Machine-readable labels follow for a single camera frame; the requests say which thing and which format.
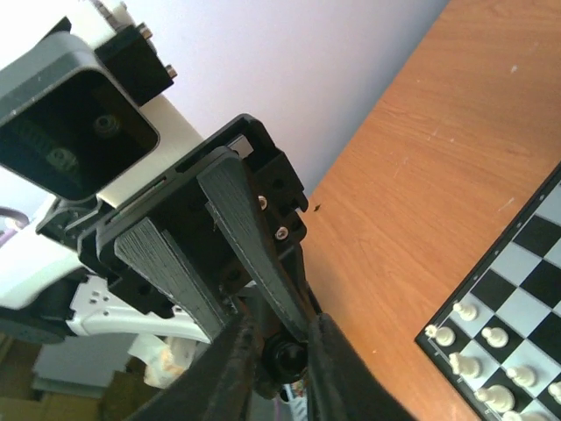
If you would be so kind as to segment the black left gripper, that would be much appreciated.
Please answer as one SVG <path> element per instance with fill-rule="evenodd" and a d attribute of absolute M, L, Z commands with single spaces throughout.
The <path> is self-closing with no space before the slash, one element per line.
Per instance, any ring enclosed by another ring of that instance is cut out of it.
<path fill-rule="evenodd" d="M 307 207 L 288 157 L 242 114 L 86 230 L 78 256 L 135 309 L 164 316 L 178 305 L 209 340 L 255 282 L 306 342 L 314 317 L 301 247 Z"/>

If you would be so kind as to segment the black chess piece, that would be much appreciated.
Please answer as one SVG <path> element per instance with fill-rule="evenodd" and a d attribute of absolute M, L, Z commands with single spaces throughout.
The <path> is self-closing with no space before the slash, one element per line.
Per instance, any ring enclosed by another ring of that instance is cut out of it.
<path fill-rule="evenodd" d="M 302 378 L 308 366 L 307 345 L 283 332 L 277 332 L 266 339 L 261 360 L 275 382 L 294 383 Z"/>

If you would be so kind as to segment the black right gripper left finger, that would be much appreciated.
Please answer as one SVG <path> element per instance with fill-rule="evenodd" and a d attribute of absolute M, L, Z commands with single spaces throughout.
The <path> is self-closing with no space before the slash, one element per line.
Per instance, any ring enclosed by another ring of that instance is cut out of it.
<path fill-rule="evenodd" d="M 256 326 L 239 314 L 183 375 L 129 416 L 133 421 L 246 420 L 251 412 Z"/>

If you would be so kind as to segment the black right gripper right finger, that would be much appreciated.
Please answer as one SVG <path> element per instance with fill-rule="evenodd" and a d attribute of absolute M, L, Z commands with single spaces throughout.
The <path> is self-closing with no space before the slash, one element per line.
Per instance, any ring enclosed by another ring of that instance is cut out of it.
<path fill-rule="evenodd" d="M 333 318 L 309 327 L 309 420 L 410 420 L 412 415 L 374 378 Z"/>

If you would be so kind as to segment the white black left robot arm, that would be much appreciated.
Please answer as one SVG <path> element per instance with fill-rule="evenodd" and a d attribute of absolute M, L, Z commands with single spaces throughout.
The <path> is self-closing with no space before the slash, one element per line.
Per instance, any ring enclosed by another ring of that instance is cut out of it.
<path fill-rule="evenodd" d="M 1 326 L 22 340 L 57 344 L 78 332 L 78 295 L 117 325 L 118 303 L 135 326 L 190 316 L 198 340 L 215 338 L 242 309 L 264 308 L 266 342 L 303 344 L 319 308 L 305 277 L 301 213 L 309 203 L 287 156 L 258 119 L 234 118 L 122 206 L 56 201 L 33 229 L 70 262 L 43 275 Z"/>

